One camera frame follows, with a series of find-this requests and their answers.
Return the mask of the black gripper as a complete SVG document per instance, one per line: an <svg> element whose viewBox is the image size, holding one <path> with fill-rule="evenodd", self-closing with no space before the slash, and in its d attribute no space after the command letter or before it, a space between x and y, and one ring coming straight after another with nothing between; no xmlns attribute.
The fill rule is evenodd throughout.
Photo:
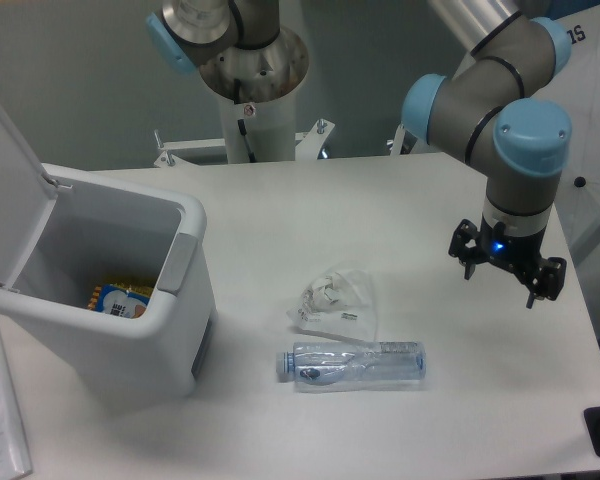
<svg viewBox="0 0 600 480"><path fill-rule="evenodd" d="M475 224L463 219L452 234L448 253L464 267L465 280L472 277L481 263L512 273L527 288L526 307L531 309L536 300L555 301L566 277L564 258L541 258L545 231L523 237L497 236L485 220L481 221L479 231Z"/></svg>

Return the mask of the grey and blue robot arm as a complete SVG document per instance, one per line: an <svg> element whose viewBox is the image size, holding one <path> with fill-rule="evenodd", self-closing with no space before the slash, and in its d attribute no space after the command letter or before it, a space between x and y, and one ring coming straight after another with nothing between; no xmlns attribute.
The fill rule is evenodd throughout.
<svg viewBox="0 0 600 480"><path fill-rule="evenodd" d="M557 22L511 1L436 1L434 11L473 58L455 78L428 74L409 89L401 122L486 179L479 224L461 222L449 253L467 274L488 263L513 274L531 301L560 294L566 261L540 252L572 134L568 113L536 98L566 66ZM308 51L275 1L166 1L146 19L173 69L198 73L221 110L232 163L293 161L295 95Z"/></svg>

